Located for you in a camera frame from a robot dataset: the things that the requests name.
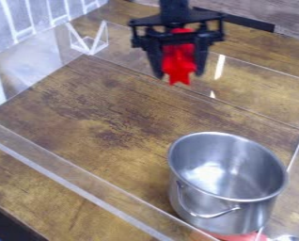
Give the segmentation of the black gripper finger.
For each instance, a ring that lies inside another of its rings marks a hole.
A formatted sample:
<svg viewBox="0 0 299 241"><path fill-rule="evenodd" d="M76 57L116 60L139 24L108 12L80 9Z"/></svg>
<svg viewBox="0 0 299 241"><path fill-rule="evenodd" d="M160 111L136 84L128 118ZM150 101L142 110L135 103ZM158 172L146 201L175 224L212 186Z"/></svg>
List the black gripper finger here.
<svg viewBox="0 0 299 241"><path fill-rule="evenodd" d="M204 65L208 56L208 41L207 39L196 39L195 41L195 74L202 76L204 73Z"/></svg>
<svg viewBox="0 0 299 241"><path fill-rule="evenodd" d="M154 75L162 79L163 78L163 71L162 71L162 50L160 44L155 41L150 41L147 43L147 57L150 61L150 65L152 68Z"/></svg>

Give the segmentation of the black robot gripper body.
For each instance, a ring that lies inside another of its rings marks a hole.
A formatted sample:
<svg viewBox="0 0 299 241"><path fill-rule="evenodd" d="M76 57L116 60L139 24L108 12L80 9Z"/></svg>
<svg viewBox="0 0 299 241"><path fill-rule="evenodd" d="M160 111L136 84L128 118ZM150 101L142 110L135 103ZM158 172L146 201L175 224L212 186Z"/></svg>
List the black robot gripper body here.
<svg viewBox="0 0 299 241"><path fill-rule="evenodd" d="M183 44L207 39L206 45L224 40L223 13L195 9L188 6L188 0L159 0L159 3L159 14L129 20L135 48L146 49L150 40Z"/></svg>

